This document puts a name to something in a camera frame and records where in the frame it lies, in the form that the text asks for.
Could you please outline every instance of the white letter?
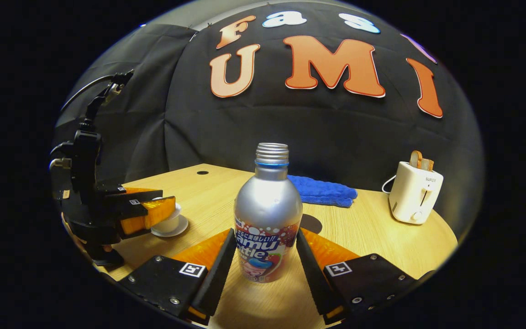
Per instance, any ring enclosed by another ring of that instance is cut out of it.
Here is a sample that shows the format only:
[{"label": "white letter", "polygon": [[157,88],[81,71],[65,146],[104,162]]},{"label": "white letter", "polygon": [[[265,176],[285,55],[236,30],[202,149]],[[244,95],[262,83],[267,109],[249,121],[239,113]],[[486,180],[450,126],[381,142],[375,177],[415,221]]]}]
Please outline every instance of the white letter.
[{"label": "white letter", "polygon": [[267,16],[267,21],[263,22],[263,27],[280,27],[281,25],[300,25],[307,22],[301,17],[300,12],[278,12]]},{"label": "white letter", "polygon": [[371,33],[380,33],[380,30],[366,18],[350,15],[349,13],[341,13],[338,17],[344,19],[344,23],[349,27]]}]

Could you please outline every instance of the blue glove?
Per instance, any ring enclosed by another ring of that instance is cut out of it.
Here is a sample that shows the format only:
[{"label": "blue glove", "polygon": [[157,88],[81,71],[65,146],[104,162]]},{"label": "blue glove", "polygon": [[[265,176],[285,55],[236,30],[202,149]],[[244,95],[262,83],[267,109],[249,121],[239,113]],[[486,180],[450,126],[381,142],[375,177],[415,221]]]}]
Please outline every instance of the blue glove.
[{"label": "blue glove", "polygon": [[349,208],[357,198],[357,190],[338,183],[288,175],[301,196],[301,202]]}]

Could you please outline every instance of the cable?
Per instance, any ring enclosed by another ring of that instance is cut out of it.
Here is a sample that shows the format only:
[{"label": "cable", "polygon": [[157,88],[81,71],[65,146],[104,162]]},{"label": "cable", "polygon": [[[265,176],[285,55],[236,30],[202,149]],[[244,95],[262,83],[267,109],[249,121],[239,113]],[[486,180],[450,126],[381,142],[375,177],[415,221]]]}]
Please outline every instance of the cable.
[{"label": "cable", "polygon": [[390,191],[387,192],[387,191],[384,190],[384,186],[387,185],[387,183],[388,183],[389,181],[392,181],[393,179],[395,179],[395,177],[397,177],[397,175],[394,175],[394,176],[391,177],[388,181],[384,182],[384,184],[383,184],[383,186],[380,188],[380,190],[383,191],[383,192],[385,192],[385,193],[387,193],[387,194],[390,194],[390,193],[391,193]]},{"label": "cable", "polygon": [[64,110],[67,108],[67,106],[73,102],[73,100],[75,98],[77,98],[80,94],[82,94],[82,92],[85,92],[88,88],[92,87],[93,85],[97,84],[97,83],[100,83],[101,81],[105,81],[105,80],[111,80],[113,79],[113,77],[115,77],[114,74],[111,74],[111,75],[105,75],[104,77],[100,77],[98,79],[96,79],[95,81],[92,81],[91,83],[87,84],[86,86],[82,87],[79,91],[77,91],[76,94],[74,94],[74,96],[72,96],[67,102],[66,104],[64,104],[64,106],[62,106],[62,108],[60,109],[60,114],[62,114],[62,112],[64,112]]}]

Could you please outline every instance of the orange letter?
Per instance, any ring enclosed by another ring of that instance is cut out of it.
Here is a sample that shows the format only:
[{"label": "orange letter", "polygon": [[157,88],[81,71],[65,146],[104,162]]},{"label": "orange letter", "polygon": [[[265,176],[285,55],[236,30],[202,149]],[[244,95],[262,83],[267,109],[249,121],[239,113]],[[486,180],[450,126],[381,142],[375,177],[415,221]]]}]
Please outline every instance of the orange letter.
[{"label": "orange letter", "polygon": [[348,80],[344,88],[354,94],[383,97],[372,58],[374,47],[358,40],[344,40],[334,54],[312,36],[291,36],[284,43],[292,48],[293,73],[285,85],[294,89],[313,89],[318,81],[311,76],[310,65],[330,89],[336,87],[348,67]]},{"label": "orange letter", "polygon": [[223,46],[226,46],[227,44],[230,44],[233,41],[238,40],[240,38],[240,35],[237,35],[236,32],[244,32],[247,29],[248,23],[247,21],[254,21],[255,16],[247,16],[243,19],[240,19],[231,25],[228,25],[226,27],[223,27],[221,29],[221,32],[223,33],[221,37],[221,42],[217,44],[216,48],[220,49]]},{"label": "orange letter", "polygon": [[417,100],[417,106],[425,113],[431,114],[436,118],[441,118],[443,112],[440,104],[438,104],[438,95],[436,93],[436,86],[434,86],[434,74],[425,65],[415,59],[407,58],[406,60],[409,65],[415,69],[419,81],[419,88],[421,89],[421,97]]},{"label": "orange letter", "polygon": [[218,97],[236,96],[245,91],[253,81],[255,73],[255,52],[261,46],[251,44],[237,50],[237,55],[241,57],[241,72],[234,83],[226,82],[226,63],[230,59],[230,54],[223,54],[210,61],[212,72],[210,74],[210,90]]}]

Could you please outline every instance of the toaster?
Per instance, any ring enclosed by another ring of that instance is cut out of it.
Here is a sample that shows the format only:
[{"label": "toaster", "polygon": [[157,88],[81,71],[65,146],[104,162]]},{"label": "toaster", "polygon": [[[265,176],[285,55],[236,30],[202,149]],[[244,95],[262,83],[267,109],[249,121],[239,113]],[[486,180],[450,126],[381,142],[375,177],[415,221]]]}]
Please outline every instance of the toaster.
[{"label": "toaster", "polygon": [[389,194],[393,217],[404,223],[425,223],[440,194],[443,181],[444,176],[435,171],[413,167],[409,162],[399,162]]}]

